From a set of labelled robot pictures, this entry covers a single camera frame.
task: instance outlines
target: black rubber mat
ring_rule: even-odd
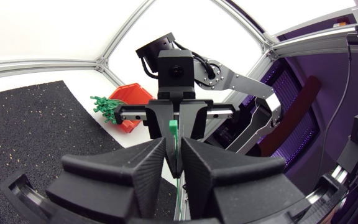
[[[121,146],[62,82],[0,92],[0,183],[17,170],[44,190],[62,173],[65,154],[102,154]],[[172,220],[176,188],[161,181],[155,218]],[[0,191],[0,223],[25,223]]]

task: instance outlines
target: gray metal bar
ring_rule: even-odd
[[[101,72],[114,86],[119,87],[125,85],[125,83],[120,78],[118,78],[118,76],[114,74],[110,69],[101,65],[100,68],[101,69],[99,70],[99,72]]]
[[[128,20],[125,21],[124,25],[118,30],[116,35],[112,38],[109,45],[106,47],[102,54],[102,58],[108,58],[120,43],[122,38],[128,33],[135,22],[143,15],[143,13],[154,3],[155,0],[145,0],[136,10],[129,16]]]
[[[179,116],[179,112],[174,112],[174,116]],[[232,118],[233,111],[232,110],[218,110],[218,109],[212,109],[208,110],[206,112],[207,119],[226,119],[226,118]],[[142,120],[145,121],[147,119],[146,112],[131,112],[131,111],[123,111],[121,113],[121,117],[125,117],[122,119],[127,120]]]
[[[273,62],[268,57],[266,51],[251,68],[246,77],[253,78],[254,80],[260,80],[273,65]],[[240,105],[248,94],[238,91],[232,91],[223,102],[232,103],[234,105]],[[223,124],[225,119],[209,119],[206,122],[205,134],[202,141],[205,141],[220,125]]]
[[[275,53],[283,57],[311,54],[347,53],[346,35],[355,32],[351,24],[314,32],[273,44]],[[358,46],[351,46],[352,53],[358,53]]]
[[[248,30],[252,36],[259,42],[266,42],[266,38],[263,36],[261,32],[245,17],[243,16],[235,7],[222,0],[212,0],[215,2],[220,8],[226,11],[234,20],[236,20],[240,25],[242,25],[246,30]]]
[[[87,60],[32,59],[0,62],[0,77],[35,72],[94,70],[97,63]]]

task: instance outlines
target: green object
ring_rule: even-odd
[[[175,158],[178,159],[178,121],[170,120],[169,121],[169,131],[173,134],[175,138]]]
[[[106,97],[98,97],[98,96],[91,96],[91,99],[96,100],[95,105],[97,107],[93,109],[95,112],[102,112],[103,116],[107,118],[104,122],[111,121],[113,124],[117,124],[116,118],[114,117],[114,109],[117,108],[118,105],[125,105],[126,103],[122,100],[112,100]]]
[[[178,121],[177,120],[169,121],[169,131],[173,134],[173,137],[175,138],[175,158],[178,159]],[[183,217],[181,216],[179,189],[180,189],[179,179],[177,179],[177,202],[179,206],[180,219],[183,220]]]

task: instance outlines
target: red plastic container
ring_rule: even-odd
[[[149,103],[153,96],[143,89],[138,83],[120,86],[112,93],[109,99],[122,100],[129,105],[141,105]],[[131,133],[141,121],[125,120],[120,124],[122,130]]]

